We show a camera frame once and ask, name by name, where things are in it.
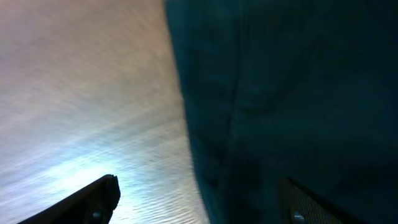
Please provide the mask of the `black shorts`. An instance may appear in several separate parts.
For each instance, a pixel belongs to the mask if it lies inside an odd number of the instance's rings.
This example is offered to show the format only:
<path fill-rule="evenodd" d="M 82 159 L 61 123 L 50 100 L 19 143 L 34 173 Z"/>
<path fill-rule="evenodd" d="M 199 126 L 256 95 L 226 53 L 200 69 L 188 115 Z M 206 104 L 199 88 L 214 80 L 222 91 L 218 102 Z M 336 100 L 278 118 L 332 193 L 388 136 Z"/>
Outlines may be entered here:
<path fill-rule="evenodd" d="M 395 0 L 167 1 L 211 223 L 280 223 L 291 178 L 397 222 Z"/>

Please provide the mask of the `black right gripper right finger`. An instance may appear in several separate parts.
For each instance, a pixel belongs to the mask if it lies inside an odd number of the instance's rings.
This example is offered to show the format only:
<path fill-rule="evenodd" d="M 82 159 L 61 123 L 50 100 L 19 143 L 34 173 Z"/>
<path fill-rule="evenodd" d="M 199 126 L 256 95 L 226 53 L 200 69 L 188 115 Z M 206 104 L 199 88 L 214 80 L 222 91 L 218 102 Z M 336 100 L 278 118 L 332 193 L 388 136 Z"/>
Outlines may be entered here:
<path fill-rule="evenodd" d="M 278 184 L 281 222 L 285 224 L 344 224 L 351 215 L 292 179 Z"/>

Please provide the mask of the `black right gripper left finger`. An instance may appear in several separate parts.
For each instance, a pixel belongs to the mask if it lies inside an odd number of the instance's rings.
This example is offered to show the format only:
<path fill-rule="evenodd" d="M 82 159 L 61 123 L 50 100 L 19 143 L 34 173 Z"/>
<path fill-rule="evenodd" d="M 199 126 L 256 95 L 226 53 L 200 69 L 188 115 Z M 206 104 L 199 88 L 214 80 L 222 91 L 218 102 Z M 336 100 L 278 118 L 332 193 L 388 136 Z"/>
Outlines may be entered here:
<path fill-rule="evenodd" d="M 120 198 L 118 177 L 106 174 L 18 224 L 108 224 Z"/>

